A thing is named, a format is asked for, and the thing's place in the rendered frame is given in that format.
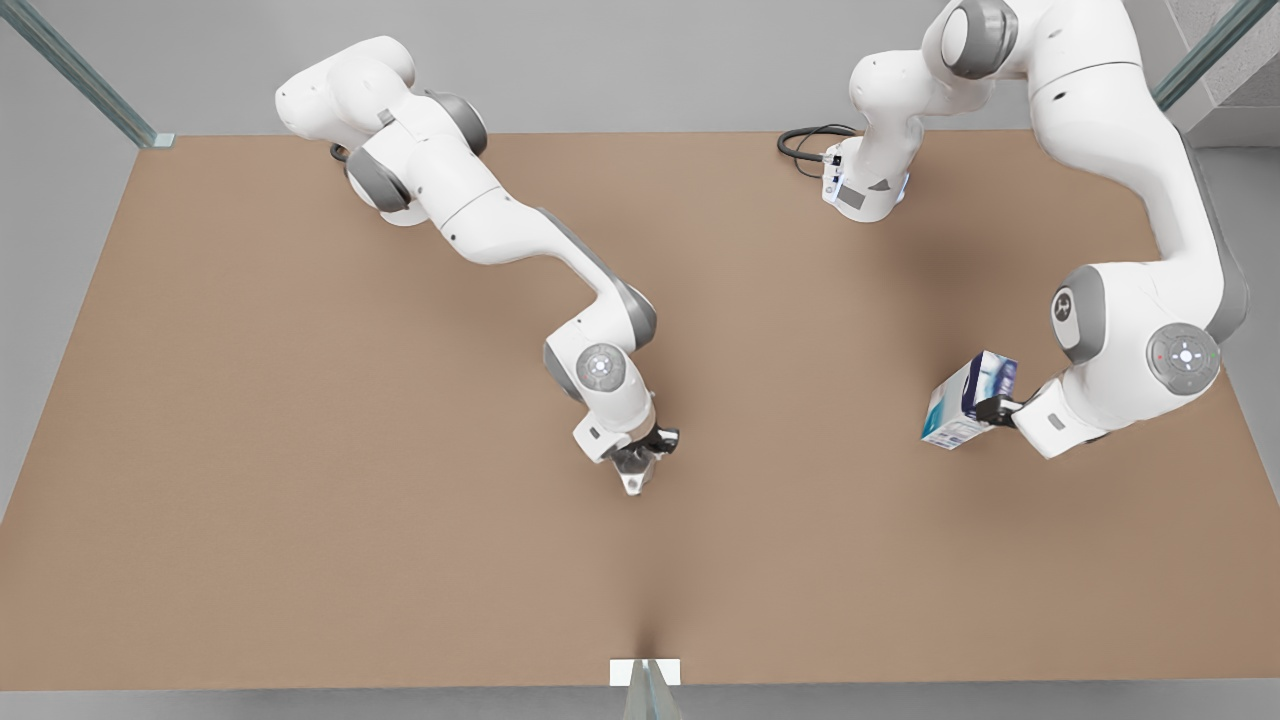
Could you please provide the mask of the silver frame post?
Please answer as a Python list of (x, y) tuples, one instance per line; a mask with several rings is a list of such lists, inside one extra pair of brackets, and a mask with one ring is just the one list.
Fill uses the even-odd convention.
[(609, 661), (609, 685), (627, 688), (622, 720), (684, 720), (671, 692), (681, 684), (678, 659)]
[(0, 0), (5, 20), (138, 149), (170, 149), (173, 133), (160, 133), (137, 113), (37, 12), (28, 0)]
[(1152, 88), (1161, 111), (1169, 111), (1280, 0), (1235, 0), (1172, 69)]

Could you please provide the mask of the white and blue carton box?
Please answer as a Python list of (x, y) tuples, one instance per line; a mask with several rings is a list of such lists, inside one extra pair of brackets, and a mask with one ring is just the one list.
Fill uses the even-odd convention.
[(977, 420), (977, 405), (1011, 396), (1016, 374), (1016, 360), (991, 351), (975, 355), (931, 393), (920, 439), (951, 450), (989, 430)]

